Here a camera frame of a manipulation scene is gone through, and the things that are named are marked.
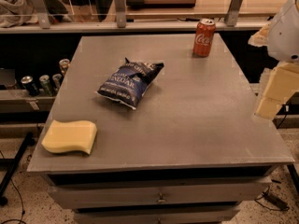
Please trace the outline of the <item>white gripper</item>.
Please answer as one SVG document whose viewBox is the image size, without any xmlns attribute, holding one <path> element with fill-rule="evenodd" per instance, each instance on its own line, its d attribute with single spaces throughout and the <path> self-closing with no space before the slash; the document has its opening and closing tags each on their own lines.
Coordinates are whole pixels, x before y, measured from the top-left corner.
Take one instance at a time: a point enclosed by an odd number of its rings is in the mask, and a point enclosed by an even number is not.
<svg viewBox="0 0 299 224">
<path fill-rule="evenodd" d="M 249 38 L 254 47 L 267 45 L 268 54 L 279 62 L 261 74 L 254 114 L 272 120 L 299 91 L 299 0 L 287 0 L 271 23 Z"/>
</svg>

